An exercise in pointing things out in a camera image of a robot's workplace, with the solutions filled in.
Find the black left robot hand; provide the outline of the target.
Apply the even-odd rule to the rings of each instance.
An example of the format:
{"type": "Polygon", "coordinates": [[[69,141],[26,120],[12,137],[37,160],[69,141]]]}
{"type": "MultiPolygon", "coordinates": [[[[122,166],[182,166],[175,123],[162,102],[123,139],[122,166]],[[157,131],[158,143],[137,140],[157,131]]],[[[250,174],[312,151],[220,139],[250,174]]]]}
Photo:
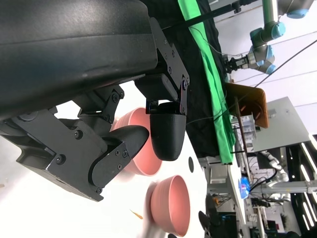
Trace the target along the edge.
{"type": "Polygon", "coordinates": [[[151,139],[182,149],[189,75],[139,0],[3,0],[0,134],[18,163],[93,201],[151,139]]]}

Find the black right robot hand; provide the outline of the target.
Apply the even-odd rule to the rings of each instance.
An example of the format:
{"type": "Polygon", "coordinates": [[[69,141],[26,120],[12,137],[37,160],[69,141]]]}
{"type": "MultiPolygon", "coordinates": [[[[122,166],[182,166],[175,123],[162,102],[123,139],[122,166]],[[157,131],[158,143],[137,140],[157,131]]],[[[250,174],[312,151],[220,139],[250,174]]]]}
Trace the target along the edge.
{"type": "Polygon", "coordinates": [[[200,224],[202,225],[203,230],[210,232],[211,223],[209,218],[202,211],[199,211],[198,216],[199,216],[199,221],[200,221],[200,224]]]}

